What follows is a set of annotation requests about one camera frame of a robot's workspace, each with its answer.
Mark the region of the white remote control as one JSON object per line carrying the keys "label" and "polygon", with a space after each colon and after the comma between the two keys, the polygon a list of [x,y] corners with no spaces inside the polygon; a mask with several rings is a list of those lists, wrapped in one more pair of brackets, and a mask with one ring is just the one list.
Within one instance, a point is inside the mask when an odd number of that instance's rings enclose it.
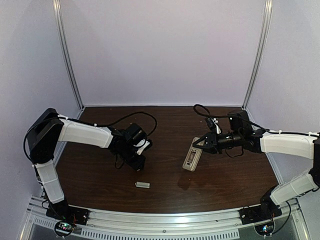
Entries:
{"label": "white remote control", "polygon": [[182,168],[190,171],[190,172],[194,172],[197,168],[198,162],[201,158],[202,152],[203,150],[198,148],[198,147],[193,147],[193,143],[196,142],[197,140],[199,140],[199,137],[194,137],[190,148],[188,150],[188,153],[185,157],[185,160],[182,164]]}

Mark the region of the grey battery cover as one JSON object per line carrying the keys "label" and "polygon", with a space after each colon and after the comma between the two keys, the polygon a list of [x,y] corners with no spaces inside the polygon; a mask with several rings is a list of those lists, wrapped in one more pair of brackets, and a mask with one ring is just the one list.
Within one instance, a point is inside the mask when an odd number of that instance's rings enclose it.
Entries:
{"label": "grey battery cover", "polygon": [[143,189],[149,189],[150,188],[150,183],[149,182],[140,182],[140,181],[137,181],[135,183],[135,186],[137,188],[143,188]]}

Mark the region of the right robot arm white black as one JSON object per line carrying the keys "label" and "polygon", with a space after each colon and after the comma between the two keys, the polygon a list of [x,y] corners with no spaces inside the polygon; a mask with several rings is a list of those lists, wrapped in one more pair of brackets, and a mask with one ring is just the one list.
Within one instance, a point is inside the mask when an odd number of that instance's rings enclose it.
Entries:
{"label": "right robot arm white black", "polygon": [[320,135],[309,132],[283,132],[263,128],[249,120],[245,110],[234,110],[224,117],[229,120],[231,131],[222,133],[217,123],[219,116],[205,114],[210,131],[192,146],[206,153],[222,153],[223,150],[241,147],[252,153],[277,153],[298,156],[313,161],[311,169],[295,176],[291,181],[272,187],[260,199],[260,205],[271,209],[282,203],[316,192],[320,188]]}

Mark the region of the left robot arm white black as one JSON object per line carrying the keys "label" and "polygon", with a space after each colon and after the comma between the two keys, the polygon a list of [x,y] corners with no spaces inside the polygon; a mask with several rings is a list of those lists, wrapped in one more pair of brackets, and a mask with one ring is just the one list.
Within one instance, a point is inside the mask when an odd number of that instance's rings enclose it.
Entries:
{"label": "left robot arm white black", "polygon": [[58,215],[67,214],[69,204],[62,190],[54,153],[59,142],[70,142],[109,150],[135,171],[145,166],[143,152],[152,146],[148,134],[137,124],[126,129],[112,125],[86,123],[46,109],[25,134],[23,151],[31,161],[48,198],[49,207]]}

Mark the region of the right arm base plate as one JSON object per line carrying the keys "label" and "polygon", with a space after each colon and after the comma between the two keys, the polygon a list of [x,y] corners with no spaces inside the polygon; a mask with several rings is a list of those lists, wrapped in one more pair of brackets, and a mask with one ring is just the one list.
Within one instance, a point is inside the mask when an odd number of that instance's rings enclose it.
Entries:
{"label": "right arm base plate", "polygon": [[282,215],[282,210],[277,206],[272,210],[263,211],[261,205],[244,206],[239,211],[239,216],[242,225],[258,223],[262,221],[272,220],[275,217]]}

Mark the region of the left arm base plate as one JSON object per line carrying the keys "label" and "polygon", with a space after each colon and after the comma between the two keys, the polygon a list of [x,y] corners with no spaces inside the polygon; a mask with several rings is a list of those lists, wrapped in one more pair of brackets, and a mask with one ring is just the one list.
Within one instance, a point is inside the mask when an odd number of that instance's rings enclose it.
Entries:
{"label": "left arm base plate", "polygon": [[57,215],[54,210],[49,208],[46,211],[46,216],[50,218],[54,218],[56,220],[68,222],[74,225],[82,225],[85,226],[87,224],[88,218],[89,218],[89,213],[90,211],[85,208],[80,208],[80,207],[69,207],[69,214],[60,214]]}

